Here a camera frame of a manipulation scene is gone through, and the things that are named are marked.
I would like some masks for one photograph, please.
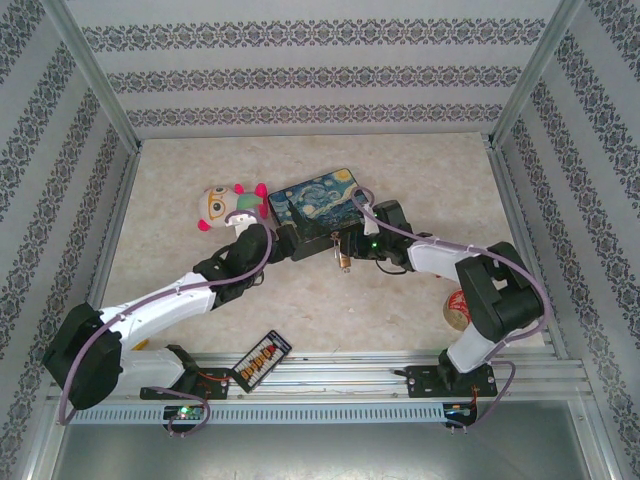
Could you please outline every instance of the black bracket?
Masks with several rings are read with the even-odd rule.
[[[229,377],[231,370],[227,368],[201,368],[200,372],[212,378],[225,379]],[[210,380],[203,376],[198,375],[196,383],[189,389],[190,395],[204,398],[205,400],[226,400],[229,393],[229,380]],[[140,398],[142,400],[182,400],[185,403],[193,403],[193,400],[184,400],[175,395],[168,393],[160,393],[151,388],[141,388]]]
[[[171,390],[176,392],[188,393],[207,400],[226,400],[229,391],[229,374],[231,371],[226,368],[200,368],[191,355],[184,351],[179,345],[167,345],[182,361],[184,373],[174,383]],[[203,375],[221,379],[211,380]],[[176,400],[179,397],[175,395],[160,393],[151,388],[141,388],[140,398],[142,400]]]
[[[486,364],[461,374],[451,389],[440,378],[437,365],[412,365],[395,373],[407,378],[409,398],[472,397],[474,387],[477,388],[478,397],[498,395],[493,369]]]

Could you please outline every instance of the toy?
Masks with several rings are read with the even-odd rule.
[[[237,183],[233,189],[213,187],[204,191],[198,209],[200,221],[198,228],[203,232],[211,228],[227,227],[225,218],[236,210],[257,209],[262,218],[267,218],[267,186],[259,183],[254,193],[245,193],[244,187]]]

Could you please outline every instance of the patterned wallpaper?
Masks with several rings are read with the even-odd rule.
[[[633,2],[585,2],[501,146],[623,478],[640,477],[639,26]]]
[[[40,364],[91,289],[129,156],[37,1],[0,5],[0,479],[21,470]]]
[[[558,0],[108,3],[68,5],[150,138],[488,133]]]

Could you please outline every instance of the starry night card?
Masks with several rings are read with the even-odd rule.
[[[332,232],[361,224],[361,214],[351,201],[357,186],[351,172],[343,168],[269,195],[276,221],[293,225],[303,247],[296,249],[294,260],[331,248]],[[358,200],[366,201],[362,194]]]

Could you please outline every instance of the wire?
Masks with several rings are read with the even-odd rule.
[[[525,268],[521,267],[517,263],[512,262],[508,258],[503,257],[502,255],[498,255],[496,253],[490,252],[489,250],[486,250],[484,248],[474,247],[473,245],[461,245],[459,243],[447,242],[445,240],[440,240],[439,238],[435,238],[435,237],[420,237],[420,236],[415,235],[413,233],[405,232],[404,230],[396,228],[393,225],[389,225],[388,223],[385,223],[385,222],[383,222],[381,220],[378,220],[374,215],[372,215],[371,213],[367,212],[364,209],[364,207],[362,206],[362,204],[358,201],[358,199],[356,198],[356,195],[358,194],[358,192],[363,192],[365,194],[365,196],[371,197],[370,199],[368,198],[367,200],[368,200],[369,204],[372,207],[373,207],[374,202],[375,202],[375,195],[368,188],[357,186],[351,192],[351,201],[353,202],[353,204],[356,206],[356,208],[358,210],[360,210],[360,212],[365,217],[367,217],[369,220],[377,223],[381,227],[386,228],[387,230],[390,230],[392,232],[398,233],[400,235],[404,235],[405,237],[411,238],[412,240],[416,240],[416,241],[421,242],[421,243],[426,243],[427,245],[436,245],[436,243],[437,243],[437,244],[439,244],[439,245],[441,245],[441,246],[443,246],[445,248],[450,248],[452,250],[457,250],[457,251],[461,251],[461,252],[478,253],[480,255],[484,255],[486,257],[492,258],[493,260],[496,260],[496,261],[502,263],[503,265],[506,265],[507,267],[510,267],[511,269],[515,270],[520,275],[522,275],[527,281],[529,281],[529,283],[531,283],[533,288],[538,293],[538,296],[542,300],[542,306],[543,306],[543,308],[542,308],[542,316],[541,316],[540,320],[538,321],[538,325],[536,325],[531,330],[527,330],[524,333],[507,336],[504,339],[502,339],[493,348],[493,350],[491,350],[485,356],[485,358],[483,359],[483,362],[489,361],[500,350],[502,350],[502,348],[505,345],[507,345],[509,342],[514,342],[516,340],[522,340],[523,338],[528,338],[528,337],[530,337],[532,335],[535,335],[536,333],[542,331],[544,329],[544,327],[547,325],[547,323],[549,322],[549,316],[551,315],[551,302],[549,300],[549,296],[547,295],[547,292],[545,292],[544,288],[542,288],[542,285],[540,285],[540,283],[535,279],[535,277],[533,275],[531,275]]]
[[[487,408],[487,410],[482,414],[482,416],[475,421],[475,423],[473,424],[474,428],[476,425],[484,422],[487,418],[489,418],[493,414],[496,407],[500,403],[500,400],[502,400],[502,397],[505,396],[505,394],[507,393],[507,390],[509,390],[511,383],[513,382],[513,379],[516,376],[516,364],[509,360],[495,361],[495,362],[491,362],[491,364],[492,365],[509,365],[511,367],[511,373],[509,374],[509,378],[504,384],[504,387],[502,387],[502,390],[500,390],[500,393],[498,394],[498,396],[493,400],[493,402],[491,402],[491,405],[489,405],[489,408]]]
[[[94,334],[91,335],[89,339],[84,343],[84,345],[82,345],[82,347],[80,348],[80,351],[78,351],[78,354],[73,359],[73,362],[71,363],[71,367],[69,367],[67,378],[65,379],[64,386],[62,387],[62,394],[60,395],[60,405],[58,406],[58,423],[60,423],[60,425],[68,425],[76,413],[75,408],[72,408],[69,415],[66,416],[67,404],[69,403],[69,394],[71,393],[71,386],[73,385],[73,380],[76,376],[76,373],[78,372],[80,363],[84,359],[85,355],[87,354],[91,346],[96,342],[96,340],[98,340],[98,338],[100,338],[100,336],[103,333],[105,333],[107,330],[109,330],[113,325],[115,325],[119,321],[124,321],[128,315],[135,312],[139,308],[142,308],[145,305],[148,305],[151,302],[155,302],[156,300],[159,300],[161,298],[168,297],[170,295],[179,295],[181,292],[194,290],[196,288],[215,287],[215,286],[229,285],[231,283],[241,282],[243,280],[246,280],[247,278],[253,277],[255,274],[260,273],[262,271],[262,269],[265,267],[265,265],[269,261],[269,257],[271,256],[271,247],[273,246],[271,229],[269,229],[265,221],[259,215],[256,215],[255,213],[249,210],[236,210],[235,212],[231,212],[229,215],[227,215],[227,217],[225,218],[225,221],[228,221],[229,217],[231,217],[232,215],[239,215],[239,214],[245,214],[255,218],[257,222],[260,225],[262,225],[265,229],[265,232],[267,234],[267,248],[265,250],[264,257],[262,257],[262,260],[260,260],[260,263],[258,263],[258,265],[256,265],[254,268],[252,268],[248,272],[243,273],[242,275],[238,275],[237,277],[234,277],[234,278],[227,278],[224,280],[213,280],[210,282],[193,283],[191,285],[178,287],[177,289],[170,288],[168,290],[163,290],[162,292],[158,292],[155,295],[150,295],[149,297],[140,300],[138,303],[134,303],[133,305],[130,305],[129,307],[125,308],[122,312],[120,312],[118,315],[113,317],[111,320],[105,323],[102,327],[96,330]],[[201,399],[199,397],[195,397],[195,399],[206,403],[204,399]]]
[[[224,377],[224,378],[212,377],[202,372],[198,372],[198,375],[206,378],[207,380],[213,380],[214,382],[228,382],[229,380],[231,380],[231,377]]]
[[[188,435],[193,435],[194,433],[196,433],[198,430],[200,430],[202,427],[204,427],[207,422],[209,421],[209,419],[211,418],[211,407],[209,406],[209,402],[207,402],[204,398],[200,398],[200,397],[196,397],[195,395],[191,395],[189,393],[182,393],[182,392],[177,392],[175,390],[171,390],[170,388],[164,388],[164,387],[148,387],[151,390],[155,390],[156,392],[160,392],[160,393],[166,393],[167,395],[173,395],[175,397],[179,397],[179,398],[186,398],[188,400],[195,400],[197,402],[199,402],[202,407],[205,409],[205,416],[204,419],[197,424],[195,427],[193,427],[191,430],[187,431],[187,432],[180,432],[180,437],[184,438]],[[169,436],[173,437],[174,434],[178,433],[175,430],[173,430],[172,426],[173,426],[173,422],[175,421],[175,419],[178,418],[177,415],[174,415],[173,417],[171,417],[169,419],[169,424],[167,425],[167,430],[169,431]]]
[[[376,260],[376,266],[380,269],[380,271],[382,273],[386,273],[387,275],[404,275],[405,273],[407,273],[406,270],[398,270],[397,272],[390,272],[389,270],[385,270],[380,265],[380,261],[379,260]]]

